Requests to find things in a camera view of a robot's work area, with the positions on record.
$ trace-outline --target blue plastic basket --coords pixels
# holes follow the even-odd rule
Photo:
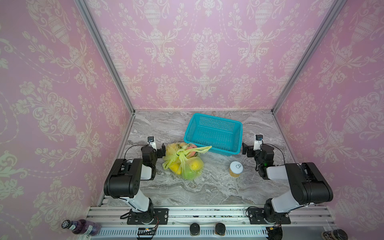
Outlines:
[[[239,121],[195,113],[185,131],[184,142],[225,156],[240,153],[243,124]]]

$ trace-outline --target yellow plastic bag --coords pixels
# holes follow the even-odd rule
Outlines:
[[[212,146],[195,147],[194,144],[185,142],[168,144],[163,168],[165,170],[169,168],[184,179],[193,180],[201,175],[204,168],[204,163],[197,153],[206,153],[211,148]]]

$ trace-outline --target pink wall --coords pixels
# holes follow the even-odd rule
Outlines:
[[[333,0],[87,0],[135,109],[271,109]]]
[[[331,185],[350,239],[383,238],[383,59],[384,2],[347,1],[277,114],[297,160]]]
[[[128,112],[73,1],[0,7],[0,239],[75,239]]]

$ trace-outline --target marble tabletop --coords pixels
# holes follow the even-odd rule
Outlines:
[[[155,136],[161,146],[173,142],[183,142],[189,120],[195,112],[136,112],[129,134],[128,147],[146,144],[148,136]],[[286,162],[293,162],[270,110],[258,111],[200,111],[199,113],[217,116],[243,123],[243,142],[253,145],[253,135],[262,134],[265,143],[280,148]],[[140,146],[127,152],[127,159],[141,158]],[[201,154],[204,162],[202,175],[192,181],[176,176],[171,170],[164,170],[163,159],[158,159],[157,174],[153,181],[141,181],[140,189],[154,205],[216,205],[216,204],[264,204],[268,198],[277,197],[289,190],[287,181],[263,180],[255,171],[255,160],[241,153],[223,156],[207,152]],[[232,161],[243,164],[243,173],[234,178],[229,175]],[[275,149],[275,164],[282,164],[283,157]],[[125,206],[119,199],[110,198],[109,206]]]

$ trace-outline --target bottle label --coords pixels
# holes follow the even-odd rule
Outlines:
[[[84,235],[89,235],[89,234],[91,233],[92,229],[93,229],[93,226],[92,226],[92,225],[89,225],[89,226],[88,226],[88,229],[87,229],[87,231],[84,233]]]

